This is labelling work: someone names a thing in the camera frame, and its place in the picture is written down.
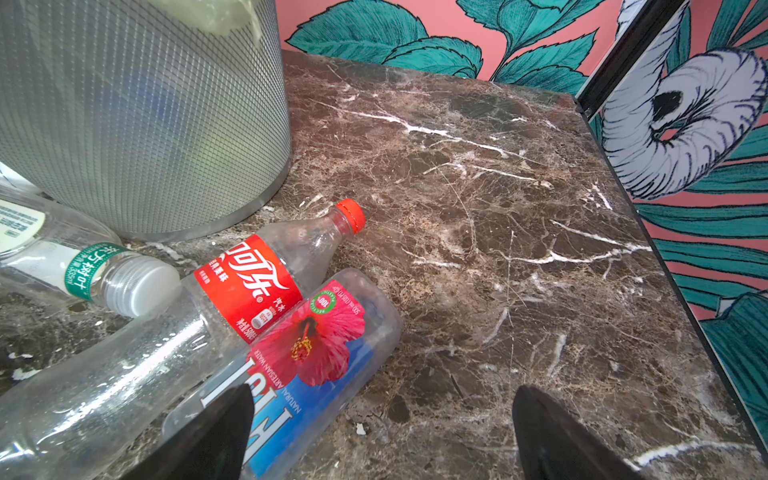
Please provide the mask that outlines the small bird label bottle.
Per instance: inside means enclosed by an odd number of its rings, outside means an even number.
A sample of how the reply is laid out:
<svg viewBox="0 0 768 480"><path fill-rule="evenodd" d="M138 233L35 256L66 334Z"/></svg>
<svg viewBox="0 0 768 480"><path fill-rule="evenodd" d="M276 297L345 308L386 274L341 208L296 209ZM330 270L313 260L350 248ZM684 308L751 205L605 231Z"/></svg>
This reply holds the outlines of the small bird label bottle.
<svg viewBox="0 0 768 480"><path fill-rule="evenodd" d="M181 280L173 266L126 248L101 222L3 186L1 287L44 303L87 301L136 318L177 293Z"/></svg>

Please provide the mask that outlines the clear plastic bin liner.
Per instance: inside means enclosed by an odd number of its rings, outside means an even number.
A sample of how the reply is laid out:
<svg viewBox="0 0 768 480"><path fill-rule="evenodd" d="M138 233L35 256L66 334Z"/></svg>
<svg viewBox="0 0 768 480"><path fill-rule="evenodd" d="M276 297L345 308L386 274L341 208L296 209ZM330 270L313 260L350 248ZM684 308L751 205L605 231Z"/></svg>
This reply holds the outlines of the clear plastic bin liner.
<svg viewBox="0 0 768 480"><path fill-rule="evenodd" d="M263 29L251 1L242 0L148 0L171 18L204 33L227 36L248 28L255 44L260 44Z"/></svg>

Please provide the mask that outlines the black right frame post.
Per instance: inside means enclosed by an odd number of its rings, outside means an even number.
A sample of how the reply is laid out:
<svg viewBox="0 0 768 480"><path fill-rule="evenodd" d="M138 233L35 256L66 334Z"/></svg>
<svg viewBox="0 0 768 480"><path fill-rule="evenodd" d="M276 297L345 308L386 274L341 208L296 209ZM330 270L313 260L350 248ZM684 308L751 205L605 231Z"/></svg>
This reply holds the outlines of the black right frame post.
<svg viewBox="0 0 768 480"><path fill-rule="evenodd" d="M617 85L685 4L683 0L621 3L614 43L576 95L579 111L587 121L598 113Z"/></svg>

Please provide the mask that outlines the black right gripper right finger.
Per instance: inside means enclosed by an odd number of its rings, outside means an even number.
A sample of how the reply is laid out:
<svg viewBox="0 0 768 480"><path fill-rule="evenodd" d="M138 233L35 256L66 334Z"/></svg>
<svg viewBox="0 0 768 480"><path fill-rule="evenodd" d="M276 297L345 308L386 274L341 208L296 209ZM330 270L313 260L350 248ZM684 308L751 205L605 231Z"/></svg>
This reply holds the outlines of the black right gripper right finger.
<svg viewBox="0 0 768 480"><path fill-rule="evenodd" d="M529 385L515 394L512 419L527 479L639 479L619 456L553 397Z"/></svg>

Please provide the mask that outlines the pink blue Fiji bottle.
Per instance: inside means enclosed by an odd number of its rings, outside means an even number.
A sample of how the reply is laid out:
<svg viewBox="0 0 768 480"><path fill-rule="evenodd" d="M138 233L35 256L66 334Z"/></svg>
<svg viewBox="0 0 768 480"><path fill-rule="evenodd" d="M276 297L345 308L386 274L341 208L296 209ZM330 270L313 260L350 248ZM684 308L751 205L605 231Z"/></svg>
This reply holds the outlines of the pink blue Fiji bottle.
<svg viewBox="0 0 768 480"><path fill-rule="evenodd" d="M244 353L219 367L166 417L165 441L231 387L249 387L254 412L241 476L281 479L393 353L403 319L360 270L344 269Z"/></svg>

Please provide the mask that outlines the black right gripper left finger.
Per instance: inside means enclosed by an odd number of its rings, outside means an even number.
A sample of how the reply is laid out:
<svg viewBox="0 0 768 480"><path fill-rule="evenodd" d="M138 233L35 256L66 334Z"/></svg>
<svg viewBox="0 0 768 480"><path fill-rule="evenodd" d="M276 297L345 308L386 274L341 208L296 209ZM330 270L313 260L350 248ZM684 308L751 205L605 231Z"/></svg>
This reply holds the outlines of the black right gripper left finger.
<svg viewBox="0 0 768 480"><path fill-rule="evenodd" d="M230 388L122 479L237 479L253 414L250 388Z"/></svg>

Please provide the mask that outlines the translucent grey waste bin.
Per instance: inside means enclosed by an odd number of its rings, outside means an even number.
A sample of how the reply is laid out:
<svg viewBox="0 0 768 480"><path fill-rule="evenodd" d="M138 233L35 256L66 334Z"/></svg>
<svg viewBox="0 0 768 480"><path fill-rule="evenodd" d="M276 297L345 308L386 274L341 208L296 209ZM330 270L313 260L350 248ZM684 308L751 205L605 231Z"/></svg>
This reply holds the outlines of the translucent grey waste bin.
<svg viewBox="0 0 768 480"><path fill-rule="evenodd" d="M290 169L277 14L236 1L209 33L151 1L1 5L1 161L57 201L147 241L264 206Z"/></svg>

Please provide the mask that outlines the red cola label bottle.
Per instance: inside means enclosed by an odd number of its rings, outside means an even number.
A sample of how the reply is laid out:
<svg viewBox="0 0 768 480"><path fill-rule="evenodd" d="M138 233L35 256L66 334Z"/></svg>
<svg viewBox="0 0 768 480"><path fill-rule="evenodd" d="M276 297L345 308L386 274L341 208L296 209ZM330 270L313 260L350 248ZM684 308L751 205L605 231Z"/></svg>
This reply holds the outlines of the red cola label bottle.
<svg viewBox="0 0 768 480"><path fill-rule="evenodd" d="M13 387L1 399L5 479L92 479L178 397L244 353L326 277L365 226L346 199L268 224L182 280L156 313Z"/></svg>

